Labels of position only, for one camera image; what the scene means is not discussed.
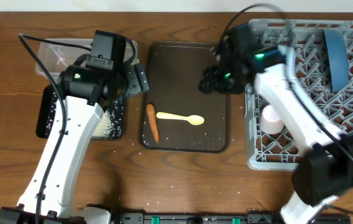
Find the orange carrot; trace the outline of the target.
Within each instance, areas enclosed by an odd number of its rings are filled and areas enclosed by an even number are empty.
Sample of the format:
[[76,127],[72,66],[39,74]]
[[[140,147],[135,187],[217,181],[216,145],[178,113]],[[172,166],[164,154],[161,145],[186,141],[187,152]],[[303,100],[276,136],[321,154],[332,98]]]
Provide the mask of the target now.
[[154,105],[148,104],[146,106],[146,112],[147,112],[149,125],[150,125],[152,135],[154,137],[154,140],[155,142],[159,143],[160,136],[159,136],[158,126],[157,126],[157,117],[156,117]]

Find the yellow plastic spoon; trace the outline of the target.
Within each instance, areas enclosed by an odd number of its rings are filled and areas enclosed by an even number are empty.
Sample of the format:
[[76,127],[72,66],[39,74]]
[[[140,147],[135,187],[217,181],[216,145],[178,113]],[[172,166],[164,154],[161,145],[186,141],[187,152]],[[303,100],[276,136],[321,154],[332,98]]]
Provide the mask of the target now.
[[165,112],[158,112],[156,114],[156,117],[158,119],[172,119],[172,120],[181,120],[181,121],[187,121],[191,125],[201,125],[204,123],[204,118],[202,116],[198,115],[190,115],[190,116],[182,116],[178,114],[171,114],[171,113],[165,113]]

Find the pink plastic cup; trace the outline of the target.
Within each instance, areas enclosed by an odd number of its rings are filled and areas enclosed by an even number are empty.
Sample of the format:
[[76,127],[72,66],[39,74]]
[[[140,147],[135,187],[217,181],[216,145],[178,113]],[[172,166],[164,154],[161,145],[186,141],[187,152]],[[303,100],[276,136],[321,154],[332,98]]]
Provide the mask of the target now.
[[260,129],[267,134],[280,133],[285,125],[272,105],[267,105],[260,115]]

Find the dark blue plate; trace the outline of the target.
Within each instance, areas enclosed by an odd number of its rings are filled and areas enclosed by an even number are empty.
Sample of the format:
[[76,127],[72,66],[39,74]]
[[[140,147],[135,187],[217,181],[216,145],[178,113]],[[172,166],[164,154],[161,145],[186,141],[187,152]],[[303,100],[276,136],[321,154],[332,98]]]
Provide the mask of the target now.
[[331,90],[342,90],[349,81],[349,62],[346,43],[343,35],[337,30],[324,30],[324,38],[328,52]]

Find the light blue bowl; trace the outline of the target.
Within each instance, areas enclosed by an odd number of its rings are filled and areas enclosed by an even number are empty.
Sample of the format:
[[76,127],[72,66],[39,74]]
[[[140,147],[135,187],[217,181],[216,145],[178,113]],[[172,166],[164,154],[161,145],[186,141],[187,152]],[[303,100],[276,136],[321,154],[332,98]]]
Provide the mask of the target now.
[[293,78],[295,76],[295,50],[286,45],[279,45],[278,50],[286,57],[287,75]]

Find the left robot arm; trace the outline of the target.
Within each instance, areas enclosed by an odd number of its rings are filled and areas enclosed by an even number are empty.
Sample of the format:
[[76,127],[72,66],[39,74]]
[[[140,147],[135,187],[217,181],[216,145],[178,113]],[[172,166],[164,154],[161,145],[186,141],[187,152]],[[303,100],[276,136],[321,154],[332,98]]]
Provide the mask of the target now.
[[134,56],[124,58],[132,41],[97,30],[88,53],[53,79],[29,47],[29,35],[19,39],[40,66],[57,96],[53,124],[32,180],[16,207],[0,209],[0,223],[111,223],[112,212],[100,205],[73,211],[76,180],[106,101],[148,91],[144,69]]

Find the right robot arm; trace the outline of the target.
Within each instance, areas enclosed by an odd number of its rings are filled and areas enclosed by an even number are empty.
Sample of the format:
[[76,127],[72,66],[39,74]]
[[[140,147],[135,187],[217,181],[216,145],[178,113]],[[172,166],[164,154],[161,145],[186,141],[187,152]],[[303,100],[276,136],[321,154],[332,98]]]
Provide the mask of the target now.
[[306,94],[295,75],[295,51],[286,45],[265,47],[248,24],[227,28],[198,88],[240,94],[251,86],[289,130],[301,154],[293,175],[294,193],[280,210],[284,223],[310,223],[353,188],[353,134],[343,133]]

